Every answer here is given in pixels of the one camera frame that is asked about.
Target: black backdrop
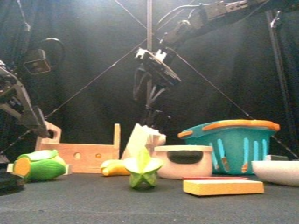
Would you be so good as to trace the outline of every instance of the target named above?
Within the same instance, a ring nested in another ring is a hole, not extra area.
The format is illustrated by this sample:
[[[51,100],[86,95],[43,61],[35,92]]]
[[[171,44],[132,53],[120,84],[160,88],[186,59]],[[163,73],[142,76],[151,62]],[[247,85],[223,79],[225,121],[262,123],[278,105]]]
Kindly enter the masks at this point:
[[[36,47],[43,39],[56,38],[67,50],[60,69],[31,77],[26,82],[32,104],[46,115],[60,108],[48,121],[62,127],[66,143],[111,144],[114,123],[120,123],[123,150],[146,107],[146,99],[135,101],[132,92],[139,66],[136,48],[147,37],[147,1],[20,2],[32,27],[28,48]],[[154,0],[154,25],[168,11],[190,2]],[[12,67],[27,43],[24,21],[18,1],[4,0],[0,7],[0,60]],[[158,38],[188,13],[186,11],[172,19],[156,33]],[[254,118],[281,124],[277,137],[298,154],[298,18],[298,11],[286,13],[277,30],[282,42],[283,76],[277,71],[266,13],[186,42],[179,54],[200,74],[179,57],[175,59],[171,67],[182,84],[163,94],[155,105],[172,117],[164,131],[167,144],[183,144],[176,135],[195,125],[247,118],[237,103]],[[55,47],[48,53],[60,57]],[[3,150],[26,128],[0,112]],[[22,153],[34,151],[34,143],[35,136],[30,134],[6,151],[8,158],[14,160]],[[290,156],[277,141],[271,141],[271,153]]]

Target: toy banana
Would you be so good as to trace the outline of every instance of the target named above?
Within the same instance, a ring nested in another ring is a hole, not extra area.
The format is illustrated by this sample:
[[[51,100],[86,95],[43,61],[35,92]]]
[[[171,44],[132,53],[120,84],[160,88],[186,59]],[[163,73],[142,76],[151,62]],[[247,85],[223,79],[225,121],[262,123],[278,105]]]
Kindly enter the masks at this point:
[[[126,168],[124,161],[120,159],[106,160],[100,166],[104,176],[128,176],[130,171]]]

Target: white bowl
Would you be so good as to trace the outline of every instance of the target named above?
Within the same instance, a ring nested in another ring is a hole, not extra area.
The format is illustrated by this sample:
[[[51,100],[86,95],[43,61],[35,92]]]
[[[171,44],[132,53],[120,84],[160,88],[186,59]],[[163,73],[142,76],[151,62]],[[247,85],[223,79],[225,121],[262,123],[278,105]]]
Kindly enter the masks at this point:
[[[158,175],[166,179],[204,176],[212,174],[212,147],[206,145],[166,145],[154,148],[154,157],[163,160]]]
[[[253,171],[266,182],[299,186],[299,161],[253,161]]]

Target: black cable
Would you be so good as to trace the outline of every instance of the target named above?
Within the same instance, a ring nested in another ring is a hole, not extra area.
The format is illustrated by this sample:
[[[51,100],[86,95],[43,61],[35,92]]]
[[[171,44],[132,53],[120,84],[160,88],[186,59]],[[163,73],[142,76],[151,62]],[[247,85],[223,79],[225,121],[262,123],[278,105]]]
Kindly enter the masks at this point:
[[[163,18],[159,20],[156,27],[154,29],[154,33],[159,30],[159,28],[162,27],[162,23],[163,21],[179,10],[184,10],[184,9],[196,9],[202,7],[202,3],[198,5],[182,5],[179,7],[176,7],[174,10],[171,10],[164,16]]]
[[[24,16],[24,9],[23,9],[23,5],[22,5],[22,1],[16,0],[18,5],[19,5],[19,9],[20,9],[20,14],[22,14],[22,19],[23,19],[23,25],[24,25],[24,37],[23,37],[23,46],[22,46],[22,56],[26,55],[26,52],[28,50],[28,45],[30,45],[30,35],[31,35],[31,29],[32,27],[30,26],[27,20],[26,20],[26,16]]]
[[[158,93],[154,95],[154,94],[151,94],[151,105],[154,105],[154,103],[155,103],[155,101],[156,101],[156,99],[158,99],[158,97],[159,97],[159,95],[166,91],[167,89],[166,89],[166,87],[163,87],[162,89],[159,89],[159,91],[158,91]]]
[[[192,17],[192,13],[194,13],[194,12],[195,12],[195,9],[191,10],[191,13],[190,13],[190,16],[187,17],[187,20],[191,19],[191,17]]]
[[[60,59],[55,65],[51,65],[51,69],[55,70],[63,63],[66,58],[66,48],[64,44],[56,38],[47,38],[40,42],[40,47],[43,48],[46,43],[54,42],[60,47]]]

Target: white bowl rim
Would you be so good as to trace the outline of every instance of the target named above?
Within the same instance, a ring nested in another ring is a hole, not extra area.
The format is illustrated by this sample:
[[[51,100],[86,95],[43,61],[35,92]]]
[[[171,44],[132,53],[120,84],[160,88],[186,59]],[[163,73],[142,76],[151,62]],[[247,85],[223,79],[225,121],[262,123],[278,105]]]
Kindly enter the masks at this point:
[[[212,147],[208,145],[164,145],[154,147],[154,151],[210,151],[212,152]]]

